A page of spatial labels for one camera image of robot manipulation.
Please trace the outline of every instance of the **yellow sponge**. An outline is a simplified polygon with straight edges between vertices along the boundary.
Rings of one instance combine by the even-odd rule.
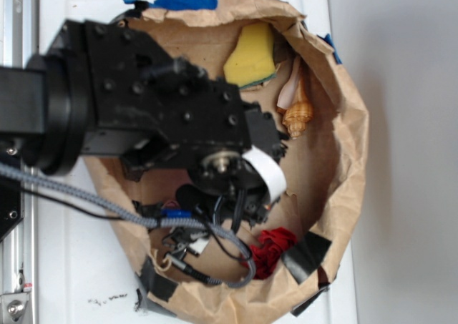
[[[272,54],[273,33],[269,24],[244,26],[237,47],[223,67],[226,81],[246,88],[274,77]]]

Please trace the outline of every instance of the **cable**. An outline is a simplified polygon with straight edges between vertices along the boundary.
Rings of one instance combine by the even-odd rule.
[[[237,193],[237,201],[235,202],[235,209],[234,209],[234,215],[232,218],[232,225],[230,226],[230,229],[234,233],[237,233],[238,229],[240,229],[240,224],[242,223],[243,210],[245,208],[245,203],[246,203],[246,193],[247,191],[244,189],[238,190],[238,193]]]
[[[10,190],[13,190],[15,192],[24,192],[27,194],[35,195],[37,197],[56,202],[58,204],[67,206],[72,208],[73,210],[76,210],[78,212],[84,213],[85,215],[89,215],[90,217],[94,217],[97,219],[103,219],[103,220],[123,220],[121,217],[112,217],[112,216],[107,216],[107,215],[98,215],[97,213],[90,212],[88,210],[85,210],[84,208],[74,205],[70,202],[67,202],[65,200],[58,199],[57,197],[52,197],[50,195],[46,195],[40,192],[37,192],[36,190],[28,190],[25,187],[22,187],[21,185],[13,185],[11,182],[8,182],[2,178],[0,178],[0,185],[3,185],[4,187],[9,188]]]
[[[21,170],[13,168],[4,163],[0,163],[0,175],[7,177],[11,180],[16,180],[24,183],[31,183],[39,187],[48,188],[51,190],[55,190],[57,192],[62,192],[64,194],[71,195],[73,197],[78,197],[79,199],[83,199],[85,201],[91,202],[92,204],[98,205],[102,208],[112,211],[124,220],[128,220],[130,222],[148,228],[174,226],[191,227],[195,229],[205,228],[204,224],[192,218],[164,218],[159,223],[154,218],[139,217],[125,210],[119,205],[116,205],[115,203],[103,199],[97,195],[93,195],[89,192],[85,192],[84,190],[80,190],[76,187],[62,184],[54,180],[48,180],[45,177],[27,174],[26,172],[22,172]],[[231,288],[241,288],[247,285],[254,278],[256,273],[256,265],[253,259],[250,257],[250,249],[245,245],[245,243],[243,243],[240,239],[237,238],[234,232],[224,230],[222,227],[214,225],[213,223],[208,223],[208,225],[212,228],[212,230],[214,230],[216,235],[231,241],[239,249],[242,256],[248,259],[248,274],[242,280],[236,282],[226,282],[226,285],[228,285]]]
[[[220,195],[219,198],[215,202],[215,206],[213,208],[213,224],[215,225],[221,225],[221,207],[223,206],[223,203],[225,201],[224,195]]]
[[[252,252],[251,250],[247,247],[248,251],[250,252],[250,256],[248,256],[247,258],[243,258],[243,257],[238,257],[238,256],[234,256],[232,255],[226,248],[225,246],[222,244],[221,240],[218,238],[218,236],[213,232],[213,229],[211,226],[209,226],[209,223],[205,221],[205,219],[201,218],[201,217],[195,217],[195,219],[199,220],[206,228],[206,230],[211,234],[211,236],[215,239],[216,243],[219,245],[220,249],[229,257],[229,258],[232,258],[233,260],[236,260],[238,262],[247,262],[250,258],[252,258]]]

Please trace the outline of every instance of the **red fabric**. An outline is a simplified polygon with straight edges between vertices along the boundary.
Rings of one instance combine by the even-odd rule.
[[[296,236],[284,227],[262,231],[258,241],[262,244],[261,247],[250,246],[256,264],[254,278],[257,280],[268,278],[275,270],[281,254],[298,242]]]

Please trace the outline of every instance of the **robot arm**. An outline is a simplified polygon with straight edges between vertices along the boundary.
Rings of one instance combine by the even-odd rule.
[[[80,155],[120,157],[133,178],[183,168],[212,201],[235,202],[245,190],[251,224],[279,196],[270,184],[286,187],[278,167],[286,137],[271,114],[144,32],[66,21],[46,55],[25,70],[0,68],[0,82],[0,147],[45,174],[67,173]],[[272,164],[244,158],[253,147]],[[262,169],[275,165],[267,180]]]

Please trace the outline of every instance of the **white surface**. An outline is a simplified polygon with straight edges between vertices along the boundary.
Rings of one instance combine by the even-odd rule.
[[[311,31],[329,32],[326,0],[286,1],[310,14],[307,24]],[[65,18],[110,21],[128,8],[122,0],[42,0],[40,50],[46,51]],[[93,191],[81,162],[65,181]],[[137,281],[107,222],[40,201],[38,244],[40,323],[180,322],[157,313],[134,311]],[[315,324],[356,323],[351,249],[331,290],[299,319],[288,314],[278,323],[305,320]]]
[[[360,324],[458,317],[457,0],[329,0],[371,113],[353,236]]]

